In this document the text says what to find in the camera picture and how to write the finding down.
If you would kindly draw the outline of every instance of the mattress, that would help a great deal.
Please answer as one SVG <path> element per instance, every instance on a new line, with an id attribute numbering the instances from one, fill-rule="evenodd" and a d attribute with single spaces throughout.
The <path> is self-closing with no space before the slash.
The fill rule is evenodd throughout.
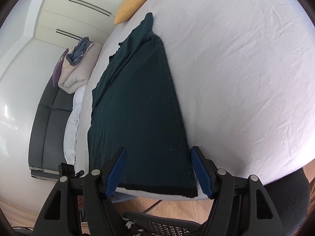
<path id="1" fill-rule="evenodd" d="M 82 102 L 75 169 L 88 171 L 92 90 L 148 12 L 164 43 L 190 147 L 263 184 L 315 158 L 315 29 L 297 0 L 148 0 L 104 44 Z M 118 188 L 136 196 L 185 200 Z M 198 188 L 198 197 L 207 198 Z"/>

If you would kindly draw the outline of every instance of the white bed sheet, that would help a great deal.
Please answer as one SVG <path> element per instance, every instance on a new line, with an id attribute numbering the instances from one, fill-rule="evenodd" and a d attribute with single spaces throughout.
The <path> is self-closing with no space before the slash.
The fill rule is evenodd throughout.
<path id="1" fill-rule="evenodd" d="M 73 96 L 72 112 L 68 118 L 63 139 L 63 152 L 67 164 L 74 165 L 76 158 L 77 133 L 79 128 L 79 115 L 86 85 L 79 87 Z"/>
<path id="2" fill-rule="evenodd" d="M 189 146 L 232 175 L 256 174 L 264 184 L 315 158 L 315 29 L 297 0 L 148 0 L 103 46 L 83 98 L 76 171 L 88 171 L 92 89 L 148 12 L 164 43 Z"/>

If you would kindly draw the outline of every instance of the folded comforter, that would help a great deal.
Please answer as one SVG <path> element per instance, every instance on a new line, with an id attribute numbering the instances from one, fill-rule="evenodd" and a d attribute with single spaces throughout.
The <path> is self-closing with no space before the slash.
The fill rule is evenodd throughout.
<path id="1" fill-rule="evenodd" d="M 58 86 L 72 94 L 79 87 L 86 85 L 101 49 L 99 43 L 85 41 L 69 50 L 62 64 Z"/>

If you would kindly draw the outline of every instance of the blue clamp jaw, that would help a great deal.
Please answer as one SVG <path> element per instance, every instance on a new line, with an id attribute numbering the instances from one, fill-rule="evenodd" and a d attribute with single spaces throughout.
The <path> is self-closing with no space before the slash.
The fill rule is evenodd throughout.
<path id="1" fill-rule="evenodd" d="M 277 210 L 255 175 L 231 176 L 190 150 L 192 166 L 204 194 L 214 199 L 202 236 L 285 236 Z"/>

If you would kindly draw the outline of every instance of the wooden floor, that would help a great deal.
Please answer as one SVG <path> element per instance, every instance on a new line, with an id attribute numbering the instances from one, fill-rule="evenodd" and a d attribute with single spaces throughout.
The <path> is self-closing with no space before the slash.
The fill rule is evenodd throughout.
<path id="1" fill-rule="evenodd" d="M 124 211 L 143 212 L 156 202 L 156 199 L 138 197 L 132 200 L 115 203 L 114 207 L 120 214 Z M 164 218 L 190 220 L 202 224 L 209 216 L 212 202 L 213 201 L 209 199 L 195 201 L 163 201 L 148 214 Z"/>

